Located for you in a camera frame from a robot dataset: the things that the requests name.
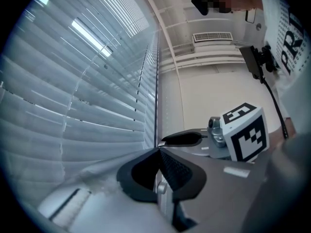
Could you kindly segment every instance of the wall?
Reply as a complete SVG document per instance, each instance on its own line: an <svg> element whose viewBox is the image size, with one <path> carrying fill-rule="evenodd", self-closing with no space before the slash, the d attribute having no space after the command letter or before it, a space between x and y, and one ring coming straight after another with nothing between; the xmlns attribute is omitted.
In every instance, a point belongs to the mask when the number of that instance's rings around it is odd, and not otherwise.
<svg viewBox="0 0 311 233"><path fill-rule="evenodd" d="M267 88L253 79L244 64L223 64L206 67L189 67L179 70L182 83L184 117L181 116L178 79L175 71L161 75L165 86L162 109L165 116L163 136L177 132L184 121L185 130L205 128L211 116L219 116L249 102L262 106L266 115L268 131L280 127L280 122Z"/></svg>

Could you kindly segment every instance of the air vent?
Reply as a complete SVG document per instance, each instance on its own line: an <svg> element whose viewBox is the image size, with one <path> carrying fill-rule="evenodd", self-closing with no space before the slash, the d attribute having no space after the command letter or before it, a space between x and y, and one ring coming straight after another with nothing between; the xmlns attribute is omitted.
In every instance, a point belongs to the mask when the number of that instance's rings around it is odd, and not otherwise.
<svg viewBox="0 0 311 233"><path fill-rule="evenodd" d="M193 39L194 42L211 40L233 40L232 34L230 32L194 33Z"/></svg>

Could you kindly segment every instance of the black head-mounted camera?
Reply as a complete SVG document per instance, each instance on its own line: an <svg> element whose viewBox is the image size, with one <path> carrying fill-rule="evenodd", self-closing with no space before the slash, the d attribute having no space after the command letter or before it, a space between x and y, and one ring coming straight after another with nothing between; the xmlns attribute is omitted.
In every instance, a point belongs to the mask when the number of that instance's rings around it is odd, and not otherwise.
<svg viewBox="0 0 311 233"><path fill-rule="evenodd" d="M231 8L226 8L225 2L219 0L191 0L191 2L204 16L208 14L209 8L213 8L214 11L219 13L231 12Z"/></svg>

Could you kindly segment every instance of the white cube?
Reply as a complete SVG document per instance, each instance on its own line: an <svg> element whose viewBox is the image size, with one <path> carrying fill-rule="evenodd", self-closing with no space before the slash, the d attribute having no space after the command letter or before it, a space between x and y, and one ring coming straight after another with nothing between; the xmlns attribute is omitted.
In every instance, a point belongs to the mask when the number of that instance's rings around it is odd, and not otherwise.
<svg viewBox="0 0 311 233"><path fill-rule="evenodd" d="M251 162L269 148L269 134L262 107L244 103L223 113L220 119L233 161Z"/></svg>

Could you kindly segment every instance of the air conditioner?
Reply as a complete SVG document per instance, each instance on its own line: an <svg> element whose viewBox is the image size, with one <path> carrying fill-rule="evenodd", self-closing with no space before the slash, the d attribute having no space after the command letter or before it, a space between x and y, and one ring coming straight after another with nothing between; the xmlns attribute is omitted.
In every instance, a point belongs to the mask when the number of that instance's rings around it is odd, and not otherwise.
<svg viewBox="0 0 311 233"><path fill-rule="evenodd" d="M192 43L195 52L201 52L201 48L207 50L206 46L211 46L209 48L212 49L217 48L216 45L230 45L232 41L233 37L230 32L206 32L194 33L192 35Z"/></svg>

